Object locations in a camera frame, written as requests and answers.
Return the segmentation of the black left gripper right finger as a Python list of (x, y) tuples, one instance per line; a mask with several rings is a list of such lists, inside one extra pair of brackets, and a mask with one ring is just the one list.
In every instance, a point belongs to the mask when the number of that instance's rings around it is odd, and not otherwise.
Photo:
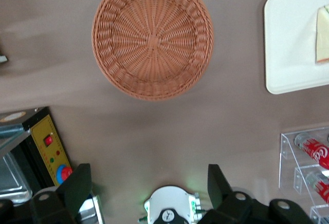
[(252, 198), (234, 191), (217, 164), (208, 165), (208, 195), (212, 204), (203, 223), (246, 223), (252, 209)]

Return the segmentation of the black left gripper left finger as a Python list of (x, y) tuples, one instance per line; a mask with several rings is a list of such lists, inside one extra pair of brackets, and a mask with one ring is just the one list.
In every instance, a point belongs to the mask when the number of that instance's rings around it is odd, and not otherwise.
[(92, 190), (90, 164), (80, 164), (54, 191), (43, 190), (30, 201), (34, 223), (76, 223), (80, 207)]

